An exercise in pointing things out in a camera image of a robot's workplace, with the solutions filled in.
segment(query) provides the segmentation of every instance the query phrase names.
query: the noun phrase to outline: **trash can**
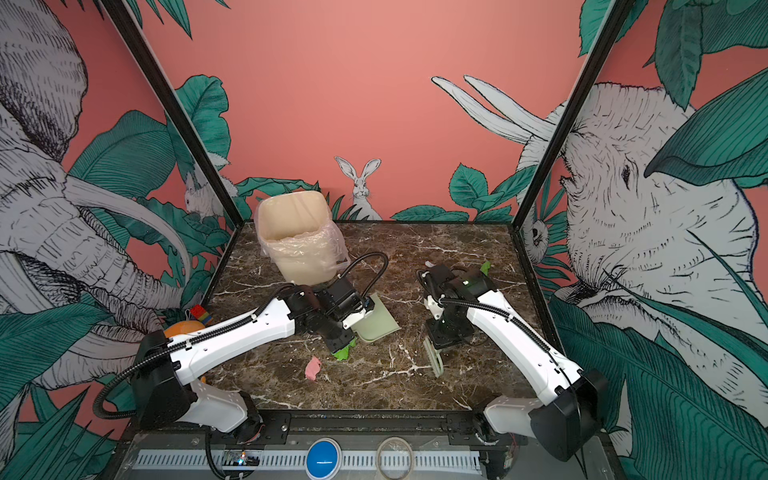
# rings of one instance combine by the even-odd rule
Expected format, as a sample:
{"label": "trash can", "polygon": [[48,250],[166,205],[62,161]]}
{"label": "trash can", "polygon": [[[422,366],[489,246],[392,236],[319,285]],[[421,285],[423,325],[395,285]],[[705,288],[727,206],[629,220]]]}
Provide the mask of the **trash can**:
{"label": "trash can", "polygon": [[256,211],[262,251],[286,281],[316,285],[349,265],[349,254],[326,199],[307,190],[263,200]]}

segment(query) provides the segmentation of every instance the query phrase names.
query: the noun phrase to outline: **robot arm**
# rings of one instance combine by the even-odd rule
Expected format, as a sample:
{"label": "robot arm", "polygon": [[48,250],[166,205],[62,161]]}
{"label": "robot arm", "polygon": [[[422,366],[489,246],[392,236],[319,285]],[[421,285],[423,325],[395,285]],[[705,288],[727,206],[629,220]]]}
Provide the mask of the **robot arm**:
{"label": "robot arm", "polygon": [[141,342],[134,367],[158,353],[167,354],[150,366],[137,367],[131,377],[139,427],[192,422],[230,433],[241,443],[255,439],[262,420],[250,396],[224,392],[197,378],[241,353],[294,333],[320,334],[336,352],[352,341],[349,328],[371,314],[374,305],[342,277],[317,291],[306,285],[285,286],[263,309],[170,340],[162,332],[150,333]]}
{"label": "robot arm", "polygon": [[473,270],[456,276],[443,265],[418,273],[425,287],[429,337],[438,348],[462,343],[478,327],[520,369],[536,399],[502,396],[485,407],[499,433],[535,437],[555,458],[568,460],[601,427],[598,402],[607,380],[581,367],[541,338],[498,291]]}

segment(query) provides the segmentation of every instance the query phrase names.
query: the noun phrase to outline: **rabbit ear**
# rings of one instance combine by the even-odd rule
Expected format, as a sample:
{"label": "rabbit ear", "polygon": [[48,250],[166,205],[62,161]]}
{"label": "rabbit ear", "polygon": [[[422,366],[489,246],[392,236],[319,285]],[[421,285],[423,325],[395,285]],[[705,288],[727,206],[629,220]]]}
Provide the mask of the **rabbit ear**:
{"label": "rabbit ear", "polygon": [[341,167],[341,171],[349,178],[353,180],[357,180],[357,171],[352,166],[352,164],[346,160],[344,160],[341,157],[334,157],[337,162],[339,162],[339,167]]}
{"label": "rabbit ear", "polygon": [[368,177],[370,174],[376,171],[377,168],[379,168],[382,164],[382,161],[378,158],[374,158],[370,162],[366,164],[366,167],[362,169],[362,176],[361,178]]}
{"label": "rabbit ear", "polygon": [[187,173],[187,178],[184,180],[184,184],[187,185],[187,190],[194,190],[194,178],[192,173]]}

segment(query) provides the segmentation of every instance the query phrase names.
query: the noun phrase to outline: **blue button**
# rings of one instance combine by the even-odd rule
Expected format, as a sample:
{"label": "blue button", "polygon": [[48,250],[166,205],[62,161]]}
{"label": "blue button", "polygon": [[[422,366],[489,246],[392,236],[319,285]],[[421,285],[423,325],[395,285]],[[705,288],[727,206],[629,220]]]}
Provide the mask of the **blue button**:
{"label": "blue button", "polygon": [[306,454],[306,472],[310,478],[326,480],[332,478],[339,464],[340,450],[333,440],[321,439],[310,447]]}

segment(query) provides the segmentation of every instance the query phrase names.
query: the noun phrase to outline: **marble table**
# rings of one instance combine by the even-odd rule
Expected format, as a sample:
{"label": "marble table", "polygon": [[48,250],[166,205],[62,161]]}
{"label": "marble table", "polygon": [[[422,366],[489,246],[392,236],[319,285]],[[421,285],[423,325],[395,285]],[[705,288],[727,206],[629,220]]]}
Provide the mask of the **marble table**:
{"label": "marble table", "polygon": [[[492,262],[491,277],[509,303],[541,332],[531,294],[505,225],[343,223],[353,257],[381,250],[389,268],[375,291],[401,329],[374,343],[358,340],[349,359],[337,361],[319,336],[292,336],[262,345],[206,374],[220,389],[243,390],[263,409],[467,409],[494,394],[532,398],[515,365],[483,333],[470,344],[443,350],[445,373],[435,378],[422,341],[429,312],[420,301],[415,271],[425,261],[448,266]],[[372,259],[350,276],[363,288],[379,268]],[[207,305],[214,321],[255,308],[283,281],[262,257],[256,231],[246,224]],[[317,380],[304,368],[323,362]]]}

